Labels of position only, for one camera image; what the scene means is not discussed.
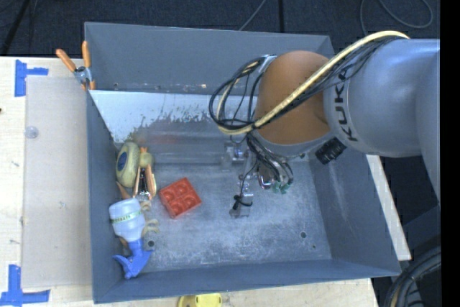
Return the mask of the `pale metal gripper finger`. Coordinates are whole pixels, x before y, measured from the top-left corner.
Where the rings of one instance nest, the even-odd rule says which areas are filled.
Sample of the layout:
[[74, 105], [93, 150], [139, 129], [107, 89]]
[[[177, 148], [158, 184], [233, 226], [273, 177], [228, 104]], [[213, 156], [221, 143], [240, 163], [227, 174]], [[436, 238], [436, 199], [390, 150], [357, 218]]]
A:
[[247, 149], [241, 143], [227, 141], [224, 143], [224, 152], [221, 156], [221, 166], [230, 169], [235, 165], [244, 164], [247, 158]]
[[250, 188], [249, 175], [239, 176], [239, 192], [234, 195], [234, 204], [229, 210], [232, 218], [247, 218], [251, 214], [254, 194]]

